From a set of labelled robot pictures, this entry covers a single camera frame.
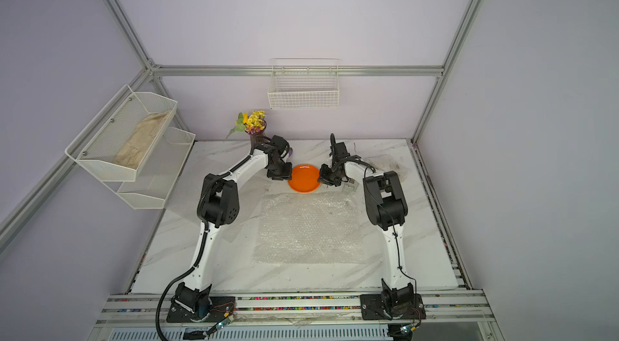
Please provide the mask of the orange dinner plate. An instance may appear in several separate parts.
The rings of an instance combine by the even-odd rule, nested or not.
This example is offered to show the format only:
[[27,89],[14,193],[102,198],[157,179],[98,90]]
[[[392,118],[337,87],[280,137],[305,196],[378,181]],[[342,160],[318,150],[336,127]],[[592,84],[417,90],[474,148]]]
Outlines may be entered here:
[[302,164],[293,168],[292,178],[288,180],[289,187],[300,194],[309,194],[316,191],[321,183],[319,169],[313,165]]

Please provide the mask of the clear bubble wrap sheet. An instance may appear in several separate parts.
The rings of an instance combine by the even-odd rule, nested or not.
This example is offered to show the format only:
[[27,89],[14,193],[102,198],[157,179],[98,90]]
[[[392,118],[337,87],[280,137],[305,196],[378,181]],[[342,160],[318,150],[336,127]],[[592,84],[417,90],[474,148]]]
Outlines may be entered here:
[[[172,223],[160,234],[164,247],[153,260],[190,263],[198,241],[196,204],[202,179],[225,166],[207,160],[186,170],[169,199]],[[361,213],[355,193],[325,188],[299,194],[286,182],[252,178],[240,191],[240,215],[216,240],[215,254],[226,266],[360,265],[366,261]]]
[[368,163],[382,172],[395,172],[400,182],[404,182],[409,176],[410,168],[400,164],[399,161],[387,154],[370,157]]

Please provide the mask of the white tape dispenser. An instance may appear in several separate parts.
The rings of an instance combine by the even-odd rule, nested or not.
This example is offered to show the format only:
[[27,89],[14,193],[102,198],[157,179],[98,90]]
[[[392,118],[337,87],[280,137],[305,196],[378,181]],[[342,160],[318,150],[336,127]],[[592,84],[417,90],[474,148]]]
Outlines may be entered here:
[[342,192],[345,194],[354,194],[359,188],[359,182],[353,178],[345,178],[342,183]]

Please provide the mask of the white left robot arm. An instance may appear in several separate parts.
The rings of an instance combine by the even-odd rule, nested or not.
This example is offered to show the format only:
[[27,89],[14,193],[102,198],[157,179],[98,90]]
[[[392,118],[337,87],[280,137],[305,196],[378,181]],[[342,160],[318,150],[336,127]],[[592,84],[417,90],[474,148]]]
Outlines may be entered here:
[[287,161],[290,143],[281,136],[259,136],[246,157],[222,173],[209,173],[203,179],[196,215],[201,232],[193,263],[182,275],[164,288],[156,307],[155,327],[161,340],[167,337],[161,326],[161,309],[168,292],[175,287],[171,307],[190,322],[202,322],[214,310],[210,293],[214,265],[210,261],[220,231],[235,222],[240,214],[240,189],[256,174],[265,170],[269,179],[288,181],[293,165]]

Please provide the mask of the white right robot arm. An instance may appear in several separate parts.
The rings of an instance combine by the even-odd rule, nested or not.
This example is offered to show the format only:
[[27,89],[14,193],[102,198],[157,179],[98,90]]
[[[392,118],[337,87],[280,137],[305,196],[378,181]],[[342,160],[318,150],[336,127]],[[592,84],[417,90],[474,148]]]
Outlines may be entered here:
[[411,315],[417,322],[424,319],[418,296],[417,281],[407,273],[404,256],[403,228],[408,203],[400,178],[394,171],[381,171],[348,152],[345,143],[330,136],[331,163],[319,170],[319,182],[341,186],[353,181],[363,190],[363,201],[369,223],[378,228],[382,238],[383,269],[381,278],[380,316],[401,319]]

